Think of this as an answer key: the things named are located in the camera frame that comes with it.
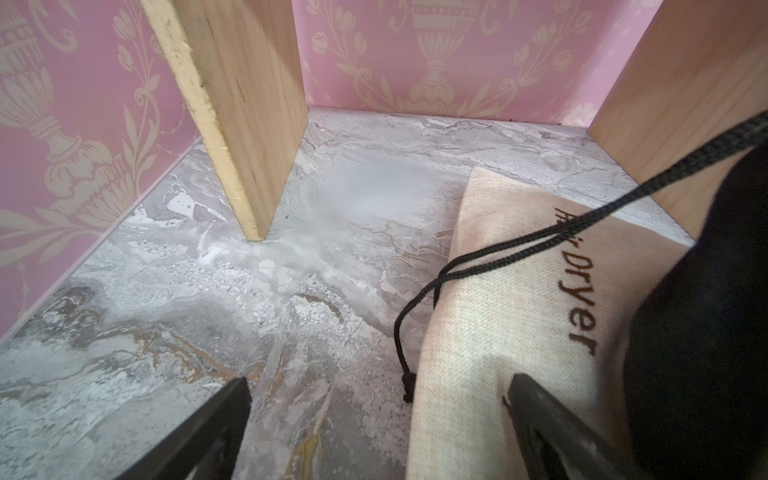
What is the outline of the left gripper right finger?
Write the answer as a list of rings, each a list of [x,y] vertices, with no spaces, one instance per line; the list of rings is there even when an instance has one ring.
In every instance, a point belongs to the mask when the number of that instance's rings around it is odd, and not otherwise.
[[[648,479],[531,376],[510,383],[506,409],[530,479]]]

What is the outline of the black drawstring pouch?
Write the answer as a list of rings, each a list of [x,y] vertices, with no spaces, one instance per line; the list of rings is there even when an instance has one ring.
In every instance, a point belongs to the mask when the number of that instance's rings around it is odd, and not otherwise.
[[[639,305],[622,366],[631,451],[648,479],[767,475],[767,116],[715,136],[615,201],[583,205],[476,168],[450,262],[420,292],[545,252],[608,218],[686,252]]]

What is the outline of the beige linen drawstring bag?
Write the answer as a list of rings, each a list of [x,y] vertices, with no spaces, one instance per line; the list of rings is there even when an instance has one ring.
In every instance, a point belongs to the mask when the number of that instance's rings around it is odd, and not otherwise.
[[[517,373],[629,454],[622,382],[629,323],[685,252],[612,217],[513,265],[448,282],[417,367],[407,477],[525,478],[503,403]]]

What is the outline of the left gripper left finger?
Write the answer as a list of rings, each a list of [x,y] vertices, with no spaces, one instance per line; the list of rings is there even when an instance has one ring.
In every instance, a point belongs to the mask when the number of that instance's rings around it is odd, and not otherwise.
[[[230,479],[243,441],[252,397],[236,378],[190,415],[121,479]]]

